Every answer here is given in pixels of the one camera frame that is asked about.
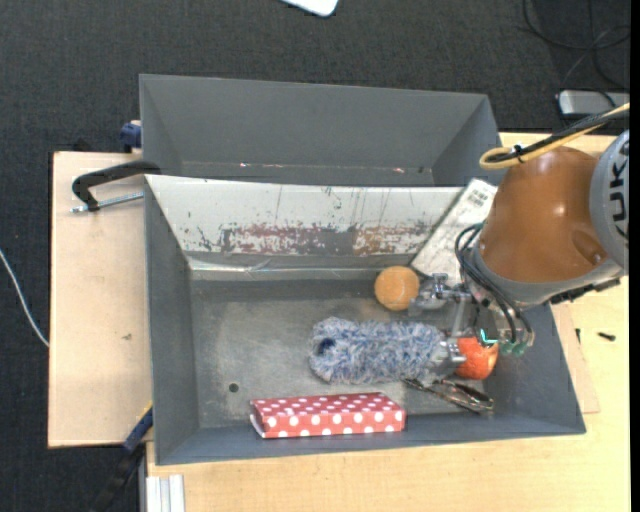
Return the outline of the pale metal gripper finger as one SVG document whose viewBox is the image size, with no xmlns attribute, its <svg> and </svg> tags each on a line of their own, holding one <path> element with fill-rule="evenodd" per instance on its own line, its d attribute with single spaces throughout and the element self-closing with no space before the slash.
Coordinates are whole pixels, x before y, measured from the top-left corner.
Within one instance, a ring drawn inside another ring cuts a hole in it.
<svg viewBox="0 0 640 512">
<path fill-rule="evenodd" d="M 447 273 L 434 273 L 420 284 L 415 298 L 409 301 L 409 313 L 435 311 L 444 307 L 450 300 L 452 288 L 447 284 Z"/>
<path fill-rule="evenodd" d="M 456 338 L 441 340 L 429 356 L 426 369 L 427 378 L 447 378 L 453 375 L 465 361 L 466 356 L 462 354 Z"/>
</svg>

